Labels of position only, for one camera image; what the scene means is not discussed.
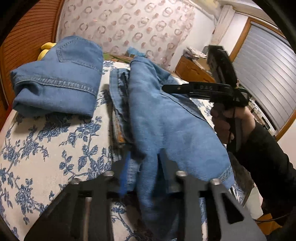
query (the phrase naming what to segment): denim pocket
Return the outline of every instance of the denim pocket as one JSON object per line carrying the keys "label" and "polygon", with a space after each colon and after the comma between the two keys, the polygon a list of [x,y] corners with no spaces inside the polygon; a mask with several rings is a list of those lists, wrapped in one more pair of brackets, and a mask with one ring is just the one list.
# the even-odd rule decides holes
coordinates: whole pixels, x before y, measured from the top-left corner
{"label": "denim pocket", "polygon": [[75,38],[57,49],[60,62],[72,62],[91,69],[102,71],[103,51],[96,43]]}

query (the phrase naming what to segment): blue floral bedspread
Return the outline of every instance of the blue floral bedspread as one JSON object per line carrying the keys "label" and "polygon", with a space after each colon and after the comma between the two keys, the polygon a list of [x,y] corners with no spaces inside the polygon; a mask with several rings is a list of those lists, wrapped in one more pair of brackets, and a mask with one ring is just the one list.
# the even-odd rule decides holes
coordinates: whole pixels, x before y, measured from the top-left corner
{"label": "blue floral bedspread", "polygon": [[[70,180],[93,179],[110,169],[114,152],[109,73],[115,68],[129,68],[129,65],[104,62],[91,120],[61,113],[34,119],[18,114],[5,140],[1,140],[0,215],[20,241]],[[194,102],[212,124],[212,105],[207,101]],[[234,191],[241,201],[241,190],[236,187]],[[133,200],[115,200],[110,211],[115,240],[153,240]],[[206,223],[202,229],[206,239]]]}

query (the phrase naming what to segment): yellow stuffed toy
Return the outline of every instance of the yellow stuffed toy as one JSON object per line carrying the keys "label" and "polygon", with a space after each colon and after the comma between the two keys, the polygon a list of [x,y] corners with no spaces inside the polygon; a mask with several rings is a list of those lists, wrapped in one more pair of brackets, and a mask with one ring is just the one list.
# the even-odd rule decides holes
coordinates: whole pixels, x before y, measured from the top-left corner
{"label": "yellow stuffed toy", "polygon": [[41,46],[41,53],[39,54],[38,56],[38,59],[37,61],[39,60],[42,60],[42,58],[46,55],[46,53],[53,47],[55,46],[57,43],[51,43],[51,42],[48,42],[48,43],[45,43]]}

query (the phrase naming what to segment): wooden cabinet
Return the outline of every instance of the wooden cabinet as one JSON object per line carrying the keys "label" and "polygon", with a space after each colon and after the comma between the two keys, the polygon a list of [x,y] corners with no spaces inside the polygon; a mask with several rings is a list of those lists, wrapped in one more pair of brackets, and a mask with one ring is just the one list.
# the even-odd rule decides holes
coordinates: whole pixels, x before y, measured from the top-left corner
{"label": "wooden cabinet", "polygon": [[182,79],[188,82],[210,82],[215,83],[215,80],[205,70],[198,67],[191,60],[181,57],[175,69],[175,73]]}
{"label": "wooden cabinet", "polygon": [[10,71],[36,61],[46,42],[54,42],[64,0],[40,0],[13,27],[0,47],[0,130],[15,98]]}

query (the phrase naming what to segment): denim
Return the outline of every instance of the denim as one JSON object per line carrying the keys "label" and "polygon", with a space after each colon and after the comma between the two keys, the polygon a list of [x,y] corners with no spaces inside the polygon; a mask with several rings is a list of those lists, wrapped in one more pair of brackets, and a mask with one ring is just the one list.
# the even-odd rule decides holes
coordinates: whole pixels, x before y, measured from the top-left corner
{"label": "denim", "polygon": [[127,53],[129,54],[129,56],[131,54],[136,55],[136,56],[141,56],[141,57],[145,57],[144,53],[139,52],[137,49],[133,48],[133,47],[129,47],[127,50]]}
{"label": "denim", "polygon": [[[225,147],[197,106],[187,96],[161,90],[164,84],[177,84],[170,73],[143,57],[135,57],[130,67],[110,73],[115,114],[127,146],[132,146],[127,190],[135,187],[146,226],[157,238],[169,240],[175,237],[182,203],[165,192],[157,157],[161,148],[180,170],[201,180],[220,178],[229,189],[234,176]],[[200,206],[204,222],[202,199]]]}
{"label": "denim", "polygon": [[99,45],[78,36],[66,37],[41,61],[11,71],[13,108],[25,117],[51,112],[92,117],[102,68]]}

